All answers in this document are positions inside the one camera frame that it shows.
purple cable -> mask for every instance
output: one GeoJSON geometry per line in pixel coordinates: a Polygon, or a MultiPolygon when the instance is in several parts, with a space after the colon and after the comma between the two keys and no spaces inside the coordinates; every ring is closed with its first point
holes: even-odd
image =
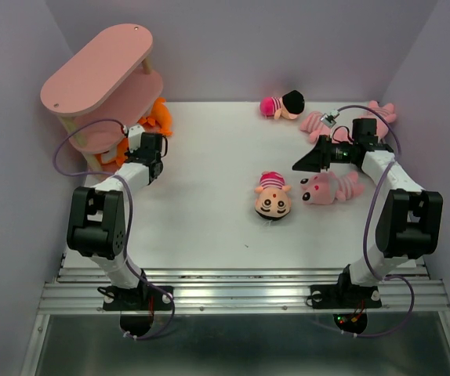
{"type": "MultiPolygon", "coordinates": [[[[394,141],[396,142],[397,145],[397,153],[399,155],[401,155],[401,144],[399,143],[399,139],[397,139],[396,134],[394,133],[394,131],[392,130],[392,128],[390,127],[390,124],[382,117],[382,115],[380,115],[378,112],[376,112],[375,110],[368,108],[366,106],[362,106],[359,104],[351,104],[349,106],[343,106],[340,107],[338,109],[338,111],[342,111],[342,110],[346,110],[349,108],[361,108],[363,110],[367,110],[369,112],[371,112],[372,114],[374,114],[375,116],[377,116],[378,119],[380,119],[381,121],[383,121],[383,123],[386,125],[386,127],[388,127],[389,132],[392,134],[392,136],[394,137],[394,141]]],[[[369,261],[369,257],[368,257],[368,233],[369,233],[369,228],[371,226],[371,222],[372,222],[372,216],[373,216],[373,211],[375,210],[375,205],[376,205],[376,201],[378,200],[379,197],[379,192],[380,192],[380,188],[383,185],[383,182],[385,182],[385,179],[387,177],[387,174],[389,173],[390,169],[392,168],[392,166],[394,165],[395,161],[391,161],[387,167],[385,168],[385,170],[383,171],[382,176],[380,176],[380,180],[379,182],[376,184],[376,188],[375,188],[375,193],[373,194],[373,198],[372,198],[372,203],[370,204],[369,207],[369,211],[368,211],[368,216],[366,218],[366,224],[365,224],[365,233],[363,235],[363,256],[366,262],[366,266],[368,267],[370,273],[377,279],[377,280],[403,280],[406,285],[408,286],[408,289],[410,290],[410,294],[412,296],[412,300],[410,302],[410,306],[408,309],[408,312],[406,313],[405,318],[395,327],[392,327],[391,329],[389,329],[388,331],[383,331],[380,333],[375,333],[375,334],[352,334],[352,333],[348,333],[345,331],[340,331],[342,334],[349,334],[358,338],[378,338],[378,337],[383,337],[384,335],[388,335],[391,333],[394,333],[395,331],[398,331],[399,329],[401,329],[410,319],[412,312],[413,312],[413,306],[415,305],[415,292],[413,291],[413,286],[412,284],[409,283],[409,281],[404,278],[403,276],[399,276],[399,275],[391,275],[385,278],[382,278],[372,267],[372,264],[369,261]]],[[[339,331],[338,329],[335,329],[334,327],[328,327],[324,324],[318,323],[316,321],[312,322],[314,324],[317,324],[319,327],[325,327],[327,329],[331,329],[333,331],[339,331]]]]}
{"type": "Polygon", "coordinates": [[[91,125],[94,125],[96,123],[100,123],[101,121],[113,121],[114,123],[117,123],[121,126],[121,128],[124,128],[124,125],[117,119],[110,119],[110,118],[104,118],[104,119],[98,119],[95,121],[91,121],[88,124],[82,126],[79,129],[76,129],[75,131],[73,131],[72,133],[70,133],[67,137],[65,137],[65,139],[63,139],[60,143],[60,145],[58,145],[58,147],[54,150],[54,154],[53,154],[53,166],[56,169],[56,171],[58,171],[61,175],[64,176],[69,176],[69,177],[78,177],[78,176],[88,176],[88,175],[105,175],[105,176],[111,176],[112,178],[117,179],[119,182],[122,183],[122,185],[124,186],[124,190],[127,194],[128,197],[128,202],[129,202],[129,216],[128,216],[128,225],[127,225],[127,229],[125,231],[125,244],[124,244],[124,248],[122,249],[122,254],[126,260],[126,265],[129,269],[129,271],[134,274],[136,276],[136,278],[138,278],[143,284],[146,284],[148,287],[153,288],[154,290],[158,291],[161,294],[164,294],[165,296],[167,296],[169,298],[169,301],[171,302],[171,307],[172,307],[172,311],[171,311],[171,316],[169,317],[169,320],[158,330],[155,331],[152,334],[149,335],[144,335],[141,337],[134,337],[132,335],[130,335],[129,333],[126,333],[125,331],[123,331],[124,335],[132,338],[136,341],[141,341],[141,340],[145,340],[145,339],[151,339],[154,337],[159,336],[171,323],[172,318],[175,316],[175,302],[173,297],[171,296],[170,293],[168,293],[167,291],[162,290],[160,287],[155,286],[154,284],[152,284],[151,282],[149,282],[146,278],[142,277],[141,275],[139,275],[134,268],[132,267],[132,265],[129,263],[128,260],[128,241],[129,241],[129,234],[131,233],[131,225],[132,225],[132,210],[134,208],[134,204],[132,202],[132,194],[131,194],[131,190],[129,189],[128,183],[124,180],[124,178],[122,178],[119,175],[115,175],[112,174],[110,172],[105,172],[105,171],[99,171],[99,172],[87,172],[87,171],[83,171],[83,172],[65,172],[61,169],[60,166],[58,166],[57,163],[57,157],[58,157],[58,153],[60,152],[61,148],[64,146],[64,144],[66,143],[66,141],[68,141],[72,136],[76,135],[77,133],[79,133],[82,129],[87,128],[91,125]]]}

